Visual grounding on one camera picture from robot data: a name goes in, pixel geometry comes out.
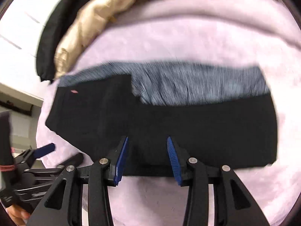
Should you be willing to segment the person's left hand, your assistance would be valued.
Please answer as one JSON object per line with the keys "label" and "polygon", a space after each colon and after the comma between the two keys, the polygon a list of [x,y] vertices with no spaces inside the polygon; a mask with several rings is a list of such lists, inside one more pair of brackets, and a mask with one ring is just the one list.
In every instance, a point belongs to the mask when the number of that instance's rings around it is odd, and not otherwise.
{"label": "person's left hand", "polygon": [[6,209],[8,215],[18,226],[26,226],[27,220],[31,214],[18,205],[12,205]]}

